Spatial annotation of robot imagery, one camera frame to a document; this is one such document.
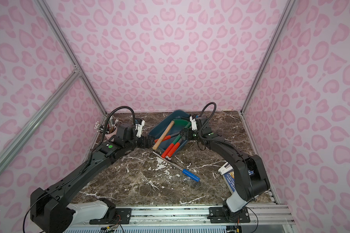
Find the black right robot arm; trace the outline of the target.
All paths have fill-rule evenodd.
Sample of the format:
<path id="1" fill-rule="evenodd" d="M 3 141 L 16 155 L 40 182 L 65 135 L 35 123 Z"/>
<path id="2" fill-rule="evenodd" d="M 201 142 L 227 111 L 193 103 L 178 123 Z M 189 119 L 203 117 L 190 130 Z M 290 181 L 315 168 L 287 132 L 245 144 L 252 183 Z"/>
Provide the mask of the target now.
<path id="1" fill-rule="evenodd" d="M 207 149 L 219 154 L 234 172 L 235 191 L 224 201 L 223 209 L 226 214 L 241 211 L 256 196 L 270 189 L 270 182 L 263 160 L 258 155 L 250 156 L 209 126 L 209 118 L 190 116 L 191 126 L 181 130 L 180 135 L 185 140 L 200 142 Z"/>

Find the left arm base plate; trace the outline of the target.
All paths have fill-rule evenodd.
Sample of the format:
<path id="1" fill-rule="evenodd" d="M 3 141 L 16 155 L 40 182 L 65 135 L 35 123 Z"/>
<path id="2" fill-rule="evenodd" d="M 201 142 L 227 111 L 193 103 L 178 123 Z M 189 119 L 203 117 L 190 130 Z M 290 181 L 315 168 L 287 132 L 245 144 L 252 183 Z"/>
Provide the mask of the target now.
<path id="1" fill-rule="evenodd" d="M 131 219 L 131 208 L 109 208 L 107 213 L 99 218 L 89 221 L 90 225 L 115 225 L 129 224 Z"/>

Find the green handled garden tool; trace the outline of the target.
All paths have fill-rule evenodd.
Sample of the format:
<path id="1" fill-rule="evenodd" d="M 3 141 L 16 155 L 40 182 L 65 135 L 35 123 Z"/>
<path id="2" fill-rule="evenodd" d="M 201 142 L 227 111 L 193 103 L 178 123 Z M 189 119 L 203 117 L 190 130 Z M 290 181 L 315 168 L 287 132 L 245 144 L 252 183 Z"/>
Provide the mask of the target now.
<path id="1" fill-rule="evenodd" d="M 168 148 L 162 153 L 161 157 L 162 158 L 167 158 L 167 154 L 168 152 L 170 151 L 170 149 L 178 142 L 178 140 L 181 138 L 180 136 L 180 131 L 183 129 L 183 128 L 189 128 L 190 125 L 191 125 L 191 122 L 188 121 L 188 120 L 184 120 L 184 119 L 175 119 L 174 120 L 175 122 L 175 126 L 179 127 L 179 131 L 177 133 L 179 133 L 178 136 L 176 136 L 174 138 L 174 140 L 170 143 L 170 145 L 168 146 Z"/>

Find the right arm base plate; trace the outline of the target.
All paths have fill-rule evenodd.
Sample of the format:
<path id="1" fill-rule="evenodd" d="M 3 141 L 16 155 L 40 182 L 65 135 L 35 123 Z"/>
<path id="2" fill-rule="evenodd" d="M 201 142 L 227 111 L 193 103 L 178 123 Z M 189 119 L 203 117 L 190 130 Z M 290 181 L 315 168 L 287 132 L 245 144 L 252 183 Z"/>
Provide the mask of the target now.
<path id="1" fill-rule="evenodd" d="M 211 223 L 250 223 L 250 216 L 246 207 L 237 212 L 231 212 L 226 206 L 210 207 L 207 219 Z"/>

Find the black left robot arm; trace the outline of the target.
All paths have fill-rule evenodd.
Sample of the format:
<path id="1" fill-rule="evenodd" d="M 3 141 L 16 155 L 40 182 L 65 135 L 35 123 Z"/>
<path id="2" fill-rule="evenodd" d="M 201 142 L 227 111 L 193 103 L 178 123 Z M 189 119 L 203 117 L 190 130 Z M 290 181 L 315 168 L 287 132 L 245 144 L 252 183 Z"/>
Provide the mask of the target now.
<path id="1" fill-rule="evenodd" d="M 45 233 L 62 233 L 71 225 L 82 222 L 112 223 L 120 221 L 116 205 L 106 198 L 92 203 L 71 205 L 73 198 L 103 170 L 136 148 L 150 148 L 153 137 L 142 136 L 145 125 L 137 119 L 136 125 L 121 124 L 108 141 L 91 152 L 91 157 L 68 176 L 47 189 L 38 188 L 30 198 L 28 215 Z"/>

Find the wooden handled tool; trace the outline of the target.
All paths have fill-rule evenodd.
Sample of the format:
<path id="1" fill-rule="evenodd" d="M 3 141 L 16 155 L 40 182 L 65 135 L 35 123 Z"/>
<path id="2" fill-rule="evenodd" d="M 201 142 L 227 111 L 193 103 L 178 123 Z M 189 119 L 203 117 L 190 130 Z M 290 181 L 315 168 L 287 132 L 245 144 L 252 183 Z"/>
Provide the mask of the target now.
<path id="1" fill-rule="evenodd" d="M 152 147 L 153 150 L 157 150 L 158 147 L 161 144 L 161 141 L 163 139 L 163 137 L 167 136 L 167 134 L 169 133 L 169 131 L 172 129 L 172 127 L 174 126 L 175 122 L 172 120 L 170 122 L 170 124 L 167 126 L 167 128 L 165 129 L 165 131 L 162 133 L 162 135 L 159 137 L 159 141 Z"/>

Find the blue handled metal tool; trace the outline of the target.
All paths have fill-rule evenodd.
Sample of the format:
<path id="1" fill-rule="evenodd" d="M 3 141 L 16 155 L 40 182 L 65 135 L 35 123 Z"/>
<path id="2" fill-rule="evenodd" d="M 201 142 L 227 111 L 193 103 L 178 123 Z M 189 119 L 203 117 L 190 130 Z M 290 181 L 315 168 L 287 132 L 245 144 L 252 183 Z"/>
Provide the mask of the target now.
<path id="1" fill-rule="evenodd" d="M 152 152 L 157 158 L 161 159 L 162 161 L 168 163 L 169 165 L 177 168 L 178 170 L 182 171 L 182 173 L 184 175 L 186 175 L 187 177 L 191 178 L 192 180 L 199 182 L 200 178 L 198 176 L 196 176 L 195 174 L 191 173 L 190 171 L 188 171 L 187 169 L 183 169 L 182 167 L 172 163 L 171 161 L 169 161 L 168 159 L 162 158 L 161 155 L 159 155 L 157 152 L 153 151 Z"/>

